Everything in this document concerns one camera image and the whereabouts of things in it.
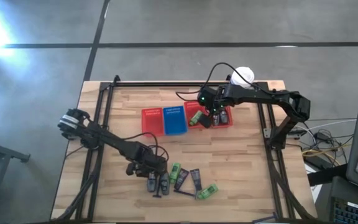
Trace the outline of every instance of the yellow cable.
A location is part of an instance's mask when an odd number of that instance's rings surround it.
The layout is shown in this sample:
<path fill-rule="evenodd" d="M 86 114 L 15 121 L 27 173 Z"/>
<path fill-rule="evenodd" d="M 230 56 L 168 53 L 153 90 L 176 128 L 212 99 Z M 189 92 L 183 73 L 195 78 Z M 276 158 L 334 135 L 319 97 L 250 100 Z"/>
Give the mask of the yellow cable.
<path fill-rule="evenodd" d="M 328 151 L 331 151 L 331 150 L 335 150 L 335 149 L 339 149 L 339 148 L 341 148 L 341 147 L 346 147 L 346 146 L 350 146 L 350 144 L 345 144 L 345 145 L 343 145 L 343 146 L 339 146 L 339 147 L 333 147 L 333 148 L 329 148 L 329 149 L 323 149 L 322 151 L 316 151 L 317 153 L 313 153 L 312 155 L 306 155 L 306 153 L 308 153 L 308 152 L 312 152 L 312 151 L 315 151 L 315 150 L 313 150 L 313 149 L 309 149 L 309 150 L 306 150 L 306 151 L 302 151 L 302 154 L 303 154 L 303 156 L 305 156 L 305 157 L 313 157 L 313 156 L 318 156 L 318 155 L 320 155 L 320 154 L 326 154 L 326 152 L 328 152 Z"/>
<path fill-rule="evenodd" d="M 304 156 L 304 157 L 313 157 L 313 156 L 318 156 L 318 155 L 320 155 L 320 154 L 325 154 L 326 156 L 328 156 L 328 157 L 330 157 L 337 165 L 341 165 L 335 158 L 333 158 L 333 156 L 332 155 L 330 155 L 330 154 L 328 154 L 327 152 L 319 152 L 319 151 L 317 151 L 317 150 L 308 150 L 308 152 L 318 152 L 319 154 L 317 154 L 317 153 L 313 153 L 312 155 L 305 155 L 305 154 L 303 154 L 302 156 Z"/>

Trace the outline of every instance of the wooden tabletop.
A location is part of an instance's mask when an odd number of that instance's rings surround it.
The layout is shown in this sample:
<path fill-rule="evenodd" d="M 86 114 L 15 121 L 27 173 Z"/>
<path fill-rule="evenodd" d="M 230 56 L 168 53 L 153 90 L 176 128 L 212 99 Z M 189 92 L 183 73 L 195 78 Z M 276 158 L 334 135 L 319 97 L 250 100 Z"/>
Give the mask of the wooden tabletop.
<path fill-rule="evenodd" d="M 78 108 L 87 111 L 91 117 L 96 107 L 99 84 L 84 82 L 78 103 Z M 270 89 L 285 88 L 281 80 L 268 81 L 268 84 Z M 195 90 L 184 87 L 115 87 L 109 130 L 123 138 L 141 133 L 142 109 L 183 105 L 175 91 Z M 279 124 L 285 113 L 278 106 L 274 106 L 273 110 Z M 146 191 L 146 179 L 126 175 L 128 162 L 117 150 L 106 145 L 93 221 L 250 222 L 271 216 L 274 211 L 273 197 L 257 105 L 243 103 L 231 108 L 231 111 L 233 126 L 229 128 L 189 129 L 186 134 L 158 137 L 158 144 L 170 156 L 169 171 L 173 162 L 181 163 L 186 170 L 199 168 L 203 187 L 215 183 L 219 188 L 217 193 L 206 200 L 194 200 L 173 192 L 171 186 L 170 195 L 153 198 Z M 137 140 L 144 144 L 153 143 L 148 137 L 139 137 Z M 78 141 L 70 142 L 67 153 L 79 146 Z M 287 146 L 283 156 L 291 191 L 302 206 L 316 216 L 300 150 Z M 65 161 L 52 218 L 62 214 L 78 193 L 85 158 L 86 149 L 82 149 Z M 190 176 L 181 190 L 194 193 Z M 282 195 L 281 198 L 285 210 L 285 200 Z M 86 201 L 83 215 L 87 211 Z"/>

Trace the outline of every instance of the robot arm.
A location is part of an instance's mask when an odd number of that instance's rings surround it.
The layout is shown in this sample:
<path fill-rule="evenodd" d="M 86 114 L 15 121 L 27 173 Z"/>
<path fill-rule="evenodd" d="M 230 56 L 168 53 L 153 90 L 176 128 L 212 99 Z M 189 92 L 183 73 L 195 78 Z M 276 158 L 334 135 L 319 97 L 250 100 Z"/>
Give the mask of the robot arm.
<path fill-rule="evenodd" d="M 151 172 L 156 175 L 163 174 L 167 169 L 167 161 L 164 157 L 154 154 L 153 150 L 138 141 L 126 141 L 103 129 L 98 123 L 90 120 L 87 112 L 78 109 L 69 109 L 60 119 L 58 127 L 67 139 L 80 138 L 81 144 L 88 149 L 96 149 L 101 143 L 105 143 L 117 149 L 131 163 L 128 164 L 126 173 L 134 172 L 138 177 L 148 177 Z"/>
<path fill-rule="evenodd" d="M 310 116 L 310 100 L 297 91 L 245 89 L 228 83 L 219 86 L 216 90 L 204 86 L 198 93 L 197 101 L 201 106 L 205 106 L 210 115 L 219 114 L 225 106 L 235 106 L 241 103 L 266 103 L 280 106 L 287 117 L 271 132 L 269 143 L 275 149 L 283 149 L 287 134 L 297 123 L 307 121 Z"/>

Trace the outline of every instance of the concrete floor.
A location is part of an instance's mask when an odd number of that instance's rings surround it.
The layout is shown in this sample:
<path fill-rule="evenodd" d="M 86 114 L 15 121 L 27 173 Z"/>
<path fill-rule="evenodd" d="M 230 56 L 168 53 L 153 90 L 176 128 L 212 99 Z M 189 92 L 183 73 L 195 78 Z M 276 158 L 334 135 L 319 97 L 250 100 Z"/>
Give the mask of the concrete floor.
<path fill-rule="evenodd" d="M 103 1 L 0 1 L 0 44 L 90 44 Z M 358 0 L 111 0 L 100 40 L 351 41 Z M 76 106 L 89 56 L 90 49 L 0 49 L 0 145 L 32 154 L 8 168 L 0 223 L 48 220 L 67 146 L 57 123 Z M 220 61 L 301 91 L 312 101 L 311 120 L 357 116 L 358 47 L 99 49 L 90 79 L 203 80 Z M 219 68 L 212 79 L 228 73 Z M 354 122 L 327 129 L 350 134 Z"/>

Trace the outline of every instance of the blue container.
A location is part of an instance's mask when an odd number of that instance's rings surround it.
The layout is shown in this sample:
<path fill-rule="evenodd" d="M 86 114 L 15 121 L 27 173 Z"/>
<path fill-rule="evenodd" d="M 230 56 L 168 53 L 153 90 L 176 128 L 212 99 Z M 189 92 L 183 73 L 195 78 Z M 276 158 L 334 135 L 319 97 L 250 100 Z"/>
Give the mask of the blue container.
<path fill-rule="evenodd" d="M 183 134 L 187 132 L 185 109 L 183 106 L 164 108 L 163 116 L 166 135 Z"/>

